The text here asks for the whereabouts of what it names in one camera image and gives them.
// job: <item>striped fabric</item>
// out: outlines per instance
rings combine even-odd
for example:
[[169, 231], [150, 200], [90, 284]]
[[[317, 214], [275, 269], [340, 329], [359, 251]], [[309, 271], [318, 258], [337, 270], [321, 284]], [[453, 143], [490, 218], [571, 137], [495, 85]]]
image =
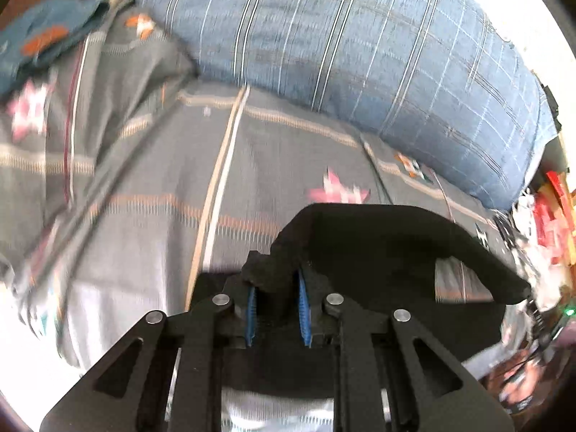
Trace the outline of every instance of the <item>striped fabric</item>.
[[510, 208], [556, 135], [536, 77], [473, 0], [137, 0], [206, 77], [378, 134]]
[[[0, 110], [0, 283], [14, 316], [67, 362], [89, 368], [149, 310], [186, 310], [199, 273], [268, 253], [314, 202], [423, 208], [514, 265], [494, 213], [426, 163], [250, 85], [196, 79], [176, 40], [158, 26], [142, 39], [128, 23], [140, 14], [123, 0], [31, 80], [53, 86], [45, 134], [13, 144]], [[463, 264], [436, 266], [424, 292], [444, 302], [446, 323], [461, 302], [490, 300]], [[424, 319], [425, 304], [405, 308]], [[439, 340], [468, 359], [489, 347], [476, 334], [488, 315], [467, 328], [467, 350], [466, 333]], [[500, 346], [499, 327], [496, 317]]]

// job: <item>gray bedsheet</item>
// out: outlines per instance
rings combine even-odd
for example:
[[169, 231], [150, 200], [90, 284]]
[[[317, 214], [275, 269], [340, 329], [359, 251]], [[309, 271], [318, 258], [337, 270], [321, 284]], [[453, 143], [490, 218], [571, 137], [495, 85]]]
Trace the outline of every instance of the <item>gray bedsheet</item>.
[[[268, 252], [313, 202], [419, 206], [513, 264], [492, 212], [432, 168], [272, 94], [197, 79], [180, 45], [123, 4], [31, 81], [50, 92], [45, 132], [14, 143], [0, 110], [0, 282], [67, 362], [89, 368], [149, 310], [185, 310], [201, 270]], [[488, 300], [459, 277], [428, 297]]]

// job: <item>triangular cutout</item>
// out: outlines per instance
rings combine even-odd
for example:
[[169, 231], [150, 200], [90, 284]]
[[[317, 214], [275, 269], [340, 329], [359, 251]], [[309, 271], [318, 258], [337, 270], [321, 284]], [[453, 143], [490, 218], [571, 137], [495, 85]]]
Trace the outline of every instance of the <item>triangular cutout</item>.
[[414, 349], [420, 360], [430, 393], [435, 398], [462, 388], [462, 380], [422, 340], [414, 340]]
[[142, 349], [142, 340], [134, 340], [94, 384], [94, 389], [101, 393], [122, 398], [126, 393], [132, 370]]

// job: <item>teal fabric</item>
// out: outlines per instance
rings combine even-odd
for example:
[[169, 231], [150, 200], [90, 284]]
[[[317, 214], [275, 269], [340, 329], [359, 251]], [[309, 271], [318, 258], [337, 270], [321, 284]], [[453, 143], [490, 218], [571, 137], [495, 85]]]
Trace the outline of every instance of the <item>teal fabric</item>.
[[[0, 33], [0, 97], [80, 42], [107, 11], [108, 3], [103, 0], [44, 0], [8, 25]], [[23, 45], [54, 26], [67, 28], [68, 36], [35, 55], [22, 54]]]

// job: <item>pillow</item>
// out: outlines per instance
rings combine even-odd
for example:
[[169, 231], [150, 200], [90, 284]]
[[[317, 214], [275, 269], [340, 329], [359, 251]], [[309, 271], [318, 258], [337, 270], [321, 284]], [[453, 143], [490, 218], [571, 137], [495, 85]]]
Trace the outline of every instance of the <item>pillow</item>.
[[509, 209], [557, 133], [513, 44], [473, 0], [136, 0], [205, 77], [378, 134]]

